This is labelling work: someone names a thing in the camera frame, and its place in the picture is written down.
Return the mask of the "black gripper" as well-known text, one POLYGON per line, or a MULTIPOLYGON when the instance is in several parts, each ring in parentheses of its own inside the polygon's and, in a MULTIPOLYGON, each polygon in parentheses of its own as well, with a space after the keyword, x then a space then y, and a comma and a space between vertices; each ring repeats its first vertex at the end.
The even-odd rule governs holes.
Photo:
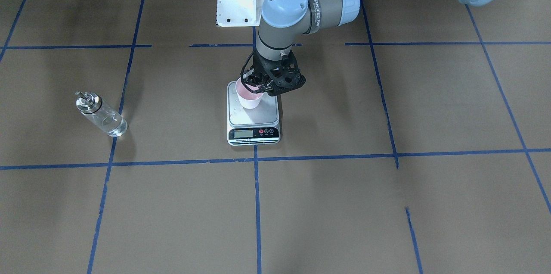
POLYGON ((306 83, 292 51, 283 55, 281 60, 273 61, 254 50, 252 58, 250 72, 240 76, 240 82, 248 92, 279 96, 299 89, 306 83))

